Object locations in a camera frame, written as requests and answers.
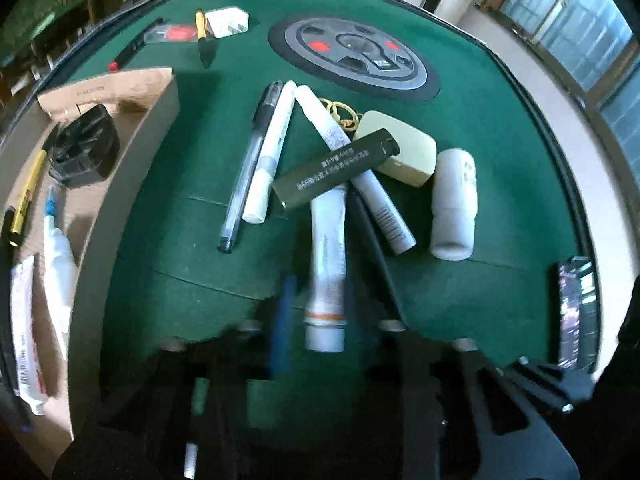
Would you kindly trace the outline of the white squeeze tube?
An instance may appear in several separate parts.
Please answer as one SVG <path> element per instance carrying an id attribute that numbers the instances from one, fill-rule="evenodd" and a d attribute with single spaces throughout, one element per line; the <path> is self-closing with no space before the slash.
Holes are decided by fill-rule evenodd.
<path id="1" fill-rule="evenodd" d="M 310 296 L 305 312 L 306 348 L 344 351 L 347 188 L 340 185 L 311 201 Z"/>

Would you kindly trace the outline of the white slim marker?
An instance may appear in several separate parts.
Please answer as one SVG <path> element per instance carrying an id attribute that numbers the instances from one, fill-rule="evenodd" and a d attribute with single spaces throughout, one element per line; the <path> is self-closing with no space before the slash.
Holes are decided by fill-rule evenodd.
<path id="1" fill-rule="evenodd" d="M 284 140 L 288 133 L 296 88 L 296 83 L 292 80 L 284 84 L 271 117 L 258 162 L 250 180 L 242 214 L 242 219 L 247 223 L 261 224 L 266 220 L 271 185 L 276 176 Z"/>

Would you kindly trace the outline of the white paint marker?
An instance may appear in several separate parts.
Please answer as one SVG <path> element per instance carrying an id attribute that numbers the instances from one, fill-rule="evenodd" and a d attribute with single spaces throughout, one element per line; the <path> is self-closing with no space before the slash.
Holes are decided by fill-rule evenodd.
<path id="1" fill-rule="evenodd" d="M 378 166 L 378 162 L 373 161 L 373 155 L 382 152 L 383 142 L 378 144 L 379 148 L 357 148 L 355 142 L 349 141 L 345 131 L 311 88 L 299 86 L 294 90 L 294 96 L 326 146 L 332 152 L 342 150 L 346 153 L 345 157 L 330 162 L 329 166 L 337 165 L 349 176 L 368 206 L 374 221 L 390 243 L 392 251 L 396 255 L 408 252 L 416 244 L 416 239 L 372 171 L 373 167 Z"/>

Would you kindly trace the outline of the olive green tube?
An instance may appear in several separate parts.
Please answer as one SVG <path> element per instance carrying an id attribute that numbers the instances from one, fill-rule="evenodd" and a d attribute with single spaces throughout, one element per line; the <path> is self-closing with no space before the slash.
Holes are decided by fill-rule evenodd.
<path id="1" fill-rule="evenodd" d="M 297 208 L 399 153 L 393 137 L 378 129 L 278 177 L 271 188 L 284 209 Z"/>

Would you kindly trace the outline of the white plastic bottle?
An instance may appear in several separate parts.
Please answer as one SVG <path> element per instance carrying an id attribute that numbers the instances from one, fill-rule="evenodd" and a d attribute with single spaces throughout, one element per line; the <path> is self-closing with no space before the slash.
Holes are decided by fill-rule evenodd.
<path id="1" fill-rule="evenodd" d="M 470 258 L 474 249 L 477 211 L 473 156 L 461 148 L 440 152 L 434 174 L 431 254 L 445 261 Z"/>

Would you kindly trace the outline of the white paper packet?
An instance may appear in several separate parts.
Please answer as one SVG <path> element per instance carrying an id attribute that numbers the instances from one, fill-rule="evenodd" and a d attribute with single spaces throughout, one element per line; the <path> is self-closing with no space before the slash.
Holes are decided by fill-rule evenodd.
<path id="1" fill-rule="evenodd" d="M 42 416 L 48 395 L 32 328 L 34 266 L 35 257 L 29 256 L 12 268 L 10 306 L 18 396 L 32 414 Z"/>

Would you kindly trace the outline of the clear black gel pen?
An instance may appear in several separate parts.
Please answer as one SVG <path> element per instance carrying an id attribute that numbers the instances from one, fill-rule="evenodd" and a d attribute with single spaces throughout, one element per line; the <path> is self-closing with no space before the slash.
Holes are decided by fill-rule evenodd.
<path id="1" fill-rule="evenodd" d="M 218 250 L 223 254 L 232 252 L 238 229 L 242 219 L 250 181 L 252 180 L 260 150 L 264 143 L 268 127 L 271 122 L 274 110 L 280 99 L 283 89 L 283 82 L 273 81 L 262 92 L 262 97 L 256 107 L 250 130 L 250 140 L 248 141 L 245 156 L 240 167 L 238 177 L 235 179 L 233 191 L 230 196 L 226 218 L 220 229 L 220 241 Z"/>

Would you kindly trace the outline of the white pen blue cap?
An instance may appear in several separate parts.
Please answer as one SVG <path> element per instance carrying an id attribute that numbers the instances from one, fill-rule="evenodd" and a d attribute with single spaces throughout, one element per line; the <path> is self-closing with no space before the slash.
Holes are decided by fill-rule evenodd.
<path id="1" fill-rule="evenodd" d="M 56 184 L 51 184 L 48 187 L 46 201 L 44 202 L 44 215 L 46 217 L 54 218 L 56 215 L 56 206 L 58 206 L 58 192 L 60 187 Z"/>

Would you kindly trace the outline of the gold yellow marker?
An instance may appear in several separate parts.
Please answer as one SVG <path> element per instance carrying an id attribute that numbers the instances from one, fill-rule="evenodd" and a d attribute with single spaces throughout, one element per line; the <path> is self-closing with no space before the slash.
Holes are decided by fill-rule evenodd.
<path id="1" fill-rule="evenodd" d="M 9 230 L 9 244 L 15 248 L 20 247 L 23 243 L 24 226 L 28 215 L 32 198 L 34 197 L 36 186 L 40 178 L 40 174 L 44 165 L 44 161 L 47 159 L 48 153 L 54 143 L 55 137 L 58 135 L 58 129 L 60 124 L 56 122 L 51 128 L 46 140 L 41 144 L 40 149 L 37 152 L 35 160 L 32 162 L 32 166 L 29 168 L 25 184 L 22 188 L 20 200 L 18 201 L 17 210 L 14 212 L 14 217 Z"/>

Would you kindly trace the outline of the cardboard box tray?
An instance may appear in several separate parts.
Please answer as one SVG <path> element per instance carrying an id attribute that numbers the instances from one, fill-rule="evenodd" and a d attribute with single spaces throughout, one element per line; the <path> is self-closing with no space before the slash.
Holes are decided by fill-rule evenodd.
<path id="1" fill-rule="evenodd" d="M 118 246 L 130 210 L 180 110 L 177 78 L 153 67 L 88 78 L 41 93 L 20 110 L 1 145 L 1 206 L 17 204 L 38 148 L 55 125 L 64 125 L 103 104 L 114 118 L 120 150 L 101 182 L 62 193 L 58 225 L 70 239 L 78 264 L 70 348 L 55 340 L 42 290 L 34 276 L 35 341 L 49 399 L 32 429 L 15 431 L 30 458 L 51 472 L 100 396 L 99 370 L 105 303 Z"/>

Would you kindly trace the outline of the smartphone with lit screen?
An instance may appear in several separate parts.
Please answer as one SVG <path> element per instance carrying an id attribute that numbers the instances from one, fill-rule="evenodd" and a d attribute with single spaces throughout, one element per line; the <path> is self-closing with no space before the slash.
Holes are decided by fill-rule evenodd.
<path id="1" fill-rule="evenodd" d="M 560 367 L 591 373 L 598 351 L 598 293 L 593 264 L 574 257 L 558 265 Z"/>

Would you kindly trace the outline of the round table centre console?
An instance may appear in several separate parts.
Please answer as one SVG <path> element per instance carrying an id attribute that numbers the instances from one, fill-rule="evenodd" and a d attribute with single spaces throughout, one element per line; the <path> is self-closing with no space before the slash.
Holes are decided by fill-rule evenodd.
<path id="1" fill-rule="evenodd" d="M 442 88 L 439 74 L 417 50 L 348 18 L 291 16 L 269 29 L 268 41 L 300 70 L 370 96 L 428 101 Z"/>

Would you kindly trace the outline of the yellow black utility knife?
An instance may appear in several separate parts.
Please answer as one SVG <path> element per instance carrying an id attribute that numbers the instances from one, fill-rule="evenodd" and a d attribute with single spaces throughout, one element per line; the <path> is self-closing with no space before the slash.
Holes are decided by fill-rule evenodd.
<path id="1" fill-rule="evenodd" d="M 195 27 L 201 63 L 204 68 L 209 68 L 217 52 L 217 38 L 208 32 L 206 16 L 201 9 L 195 12 Z"/>

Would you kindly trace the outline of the small white box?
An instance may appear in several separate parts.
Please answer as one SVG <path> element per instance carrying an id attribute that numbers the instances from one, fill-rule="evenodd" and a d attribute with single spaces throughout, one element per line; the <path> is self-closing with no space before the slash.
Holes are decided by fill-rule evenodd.
<path id="1" fill-rule="evenodd" d="M 238 6 L 205 12 L 207 29 L 217 39 L 244 34 L 250 28 L 250 14 Z"/>

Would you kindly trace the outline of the red item in clear pack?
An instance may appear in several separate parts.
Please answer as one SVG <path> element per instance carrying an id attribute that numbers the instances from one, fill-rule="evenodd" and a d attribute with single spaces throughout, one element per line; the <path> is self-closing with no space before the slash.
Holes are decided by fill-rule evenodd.
<path id="1" fill-rule="evenodd" d="M 147 44 L 161 42 L 197 42 L 198 31 L 194 25 L 159 24 L 144 33 L 143 39 Z"/>

